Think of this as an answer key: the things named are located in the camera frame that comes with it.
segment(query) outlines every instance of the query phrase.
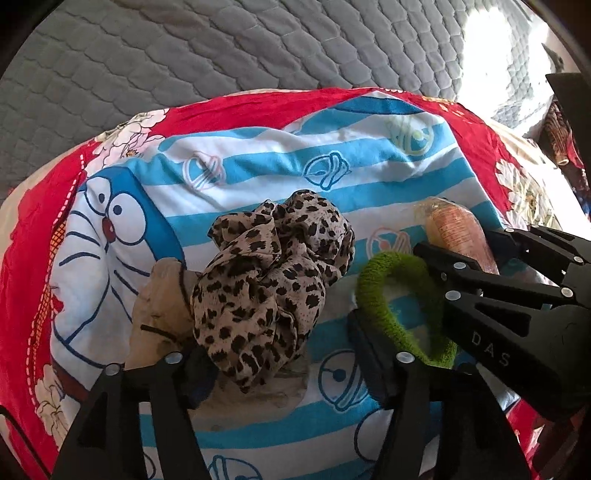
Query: beige cloth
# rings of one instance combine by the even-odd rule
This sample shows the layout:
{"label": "beige cloth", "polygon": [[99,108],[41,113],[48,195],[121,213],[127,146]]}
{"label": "beige cloth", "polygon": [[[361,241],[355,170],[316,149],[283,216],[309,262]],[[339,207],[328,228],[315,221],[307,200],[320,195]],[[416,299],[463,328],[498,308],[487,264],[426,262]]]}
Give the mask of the beige cloth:
{"label": "beige cloth", "polygon": [[[187,299],[193,292],[197,275],[185,270],[174,258],[164,258],[154,265],[132,312],[126,369],[153,365],[168,353],[181,350],[193,337],[194,320]],[[193,428],[216,432],[279,420],[301,402],[308,376],[309,361],[305,355],[279,370],[267,385],[253,388],[247,394],[220,374],[199,409],[189,411]]]}

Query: blue and white striped fabric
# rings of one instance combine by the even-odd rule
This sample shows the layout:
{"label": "blue and white striped fabric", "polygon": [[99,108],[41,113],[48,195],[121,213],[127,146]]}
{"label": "blue and white striped fabric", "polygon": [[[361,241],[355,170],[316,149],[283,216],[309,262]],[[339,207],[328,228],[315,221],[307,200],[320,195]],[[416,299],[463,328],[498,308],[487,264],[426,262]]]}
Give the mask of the blue and white striped fabric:
{"label": "blue and white striped fabric", "polygon": [[[374,92],[283,130],[164,139],[143,158],[122,159],[85,183],[55,261],[52,283],[64,310],[51,352],[90,388],[104,365],[124,361],[135,296],[158,259],[177,257],[200,270],[217,252],[207,231],[220,214],[282,201],[298,189],[321,193],[351,222],[355,261],[329,290],[310,336],[309,386],[296,410],[280,421],[197,432],[215,480],[369,478],[389,414],[368,397],[346,338],[359,270],[380,250],[410,251],[426,238],[413,204],[429,196],[465,205],[486,228],[501,225],[449,126]],[[408,291],[394,288],[390,300],[421,336],[423,318]],[[72,419],[77,405],[66,398]],[[149,469],[161,478],[149,409],[141,421]]]}

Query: doraemon face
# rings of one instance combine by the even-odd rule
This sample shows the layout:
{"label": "doraemon face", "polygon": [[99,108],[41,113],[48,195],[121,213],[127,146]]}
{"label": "doraemon face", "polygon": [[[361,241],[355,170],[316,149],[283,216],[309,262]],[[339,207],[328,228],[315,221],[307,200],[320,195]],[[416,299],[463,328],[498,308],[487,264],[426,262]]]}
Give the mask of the doraemon face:
{"label": "doraemon face", "polygon": [[125,361],[135,298],[165,257],[184,263],[172,228],[129,169],[108,167],[85,182],[50,280],[63,302],[51,353],[85,388],[105,365]]}
{"label": "doraemon face", "polygon": [[208,470],[213,480],[264,480],[250,463],[222,455],[213,457]]}
{"label": "doraemon face", "polygon": [[353,437],[355,453],[366,462],[376,462],[382,449],[392,410],[377,409],[368,413],[355,429]]}
{"label": "doraemon face", "polygon": [[384,251],[395,251],[410,254],[412,252],[410,236],[406,232],[399,232],[386,227],[375,230],[365,244],[368,258]]}
{"label": "doraemon face", "polygon": [[393,115],[389,121],[392,143],[410,156],[425,155],[435,141],[435,132],[420,115]]}
{"label": "doraemon face", "polygon": [[318,388],[336,411],[344,412],[368,396],[353,350],[329,355],[320,365]]}
{"label": "doraemon face", "polygon": [[304,168],[306,180],[323,190],[330,190],[348,173],[351,173],[349,163],[336,151],[312,158]]}
{"label": "doraemon face", "polygon": [[183,162],[183,179],[196,192],[207,190],[226,181],[223,161],[217,155],[195,151]]}

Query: red fabric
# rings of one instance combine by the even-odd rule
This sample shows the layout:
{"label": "red fabric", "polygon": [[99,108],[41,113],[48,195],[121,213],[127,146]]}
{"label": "red fabric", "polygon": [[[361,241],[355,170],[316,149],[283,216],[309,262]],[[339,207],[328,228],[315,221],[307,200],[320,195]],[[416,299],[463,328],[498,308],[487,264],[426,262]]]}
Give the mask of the red fabric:
{"label": "red fabric", "polygon": [[579,157],[579,152],[577,150],[576,145],[574,144],[574,137],[573,137],[573,133],[569,132],[569,137],[566,141],[566,153],[569,156],[569,160],[571,161],[571,163],[579,168],[579,169],[584,169],[585,165],[583,165],[583,162],[581,161],[581,158]]}
{"label": "red fabric", "polygon": [[[170,109],[166,119],[151,128],[151,133],[170,136],[237,127],[282,128],[304,115],[371,90],[374,89],[228,96]],[[501,212],[506,212],[507,192],[496,181],[495,164],[500,158],[517,162],[498,136],[458,104],[410,93],[396,95],[446,119],[487,194]],[[25,194],[18,224],[11,235],[12,244],[0,271],[0,403],[15,416],[50,470],[57,449],[35,413],[38,403],[34,392],[37,381],[43,379],[43,366],[50,363],[50,325],[59,309],[51,303],[48,274],[63,239],[64,218],[76,189],[85,179],[83,165],[94,157],[92,151],[96,146],[97,142],[91,140],[79,147]],[[43,478],[14,431],[11,441],[31,479]]]}

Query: red nose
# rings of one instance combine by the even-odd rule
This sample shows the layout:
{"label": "red nose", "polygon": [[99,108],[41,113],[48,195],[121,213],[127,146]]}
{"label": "red nose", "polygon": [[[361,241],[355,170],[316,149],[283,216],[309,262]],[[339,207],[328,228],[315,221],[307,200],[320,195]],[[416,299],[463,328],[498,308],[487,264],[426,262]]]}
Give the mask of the red nose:
{"label": "red nose", "polygon": [[103,218],[103,233],[110,244],[115,241],[115,227],[107,217]]}

